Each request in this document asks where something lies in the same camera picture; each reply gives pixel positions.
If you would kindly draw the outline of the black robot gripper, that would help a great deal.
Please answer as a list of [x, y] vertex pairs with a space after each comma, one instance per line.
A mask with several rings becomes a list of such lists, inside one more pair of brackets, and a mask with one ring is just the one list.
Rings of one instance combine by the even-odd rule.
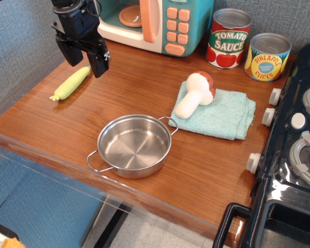
[[110, 53], [104, 39], [98, 33], [101, 11], [95, 1], [52, 1], [53, 12], [59, 21], [56, 30], [57, 45], [71, 66], [83, 60], [82, 50], [87, 51], [89, 64], [95, 78], [109, 69]]

